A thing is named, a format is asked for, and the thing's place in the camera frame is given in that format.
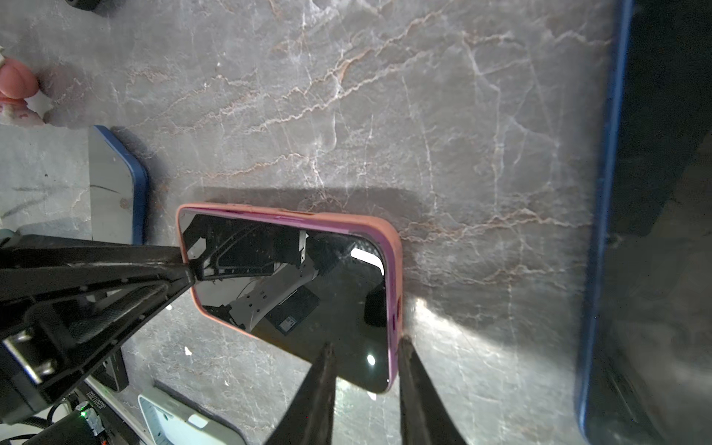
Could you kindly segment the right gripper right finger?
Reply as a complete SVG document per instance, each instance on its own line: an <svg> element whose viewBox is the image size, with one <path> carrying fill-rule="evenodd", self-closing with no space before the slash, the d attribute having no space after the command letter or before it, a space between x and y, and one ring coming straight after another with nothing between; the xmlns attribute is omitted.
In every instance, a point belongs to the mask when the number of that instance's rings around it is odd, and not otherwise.
<svg viewBox="0 0 712 445"><path fill-rule="evenodd" d="M465 445L409 337L400 339L398 356L402 443Z"/></svg>

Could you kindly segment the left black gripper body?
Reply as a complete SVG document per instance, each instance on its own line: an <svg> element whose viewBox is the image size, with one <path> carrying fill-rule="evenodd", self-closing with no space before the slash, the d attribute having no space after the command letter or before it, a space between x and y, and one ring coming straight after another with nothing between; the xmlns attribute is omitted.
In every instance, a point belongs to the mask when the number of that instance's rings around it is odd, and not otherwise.
<svg viewBox="0 0 712 445"><path fill-rule="evenodd" d="M56 390L60 362L34 333L15 333L1 341L1 421L16 424L62 399Z"/></svg>

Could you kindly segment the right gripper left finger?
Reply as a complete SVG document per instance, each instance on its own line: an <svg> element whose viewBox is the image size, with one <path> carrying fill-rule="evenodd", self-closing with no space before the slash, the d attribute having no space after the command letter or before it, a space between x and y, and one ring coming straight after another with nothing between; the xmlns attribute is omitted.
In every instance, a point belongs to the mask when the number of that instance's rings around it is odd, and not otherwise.
<svg viewBox="0 0 712 445"><path fill-rule="evenodd" d="M337 383L334 345L324 344L266 444L332 443Z"/></svg>

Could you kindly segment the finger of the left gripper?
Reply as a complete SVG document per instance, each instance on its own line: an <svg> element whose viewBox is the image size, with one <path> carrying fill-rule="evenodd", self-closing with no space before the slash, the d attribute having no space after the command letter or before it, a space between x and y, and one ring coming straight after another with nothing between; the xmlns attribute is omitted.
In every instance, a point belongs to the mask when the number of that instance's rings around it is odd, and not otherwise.
<svg viewBox="0 0 712 445"><path fill-rule="evenodd" d="M1 378L13 389L73 389L192 284L122 280L3 303Z"/></svg>
<svg viewBox="0 0 712 445"><path fill-rule="evenodd" d="M154 283L166 284L171 295L195 283L179 248L45 235L15 235L1 242L2 300L58 300Z"/></svg>

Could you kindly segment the blue-edged phone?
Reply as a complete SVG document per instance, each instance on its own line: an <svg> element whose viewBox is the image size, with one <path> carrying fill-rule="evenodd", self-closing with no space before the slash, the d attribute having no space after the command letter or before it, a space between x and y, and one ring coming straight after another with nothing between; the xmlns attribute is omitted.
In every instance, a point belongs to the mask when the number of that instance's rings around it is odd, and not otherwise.
<svg viewBox="0 0 712 445"><path fill-rule="evenodd" d="M88 130L87 152L92 239L142 245L148 205L146 169L103 125Z"/></svg>
<svg viewBox="0 0 712 445"><path fill-rule="evenodd" d="M619 5L582 310L587 443L710 443L708 1Z"/></svg>

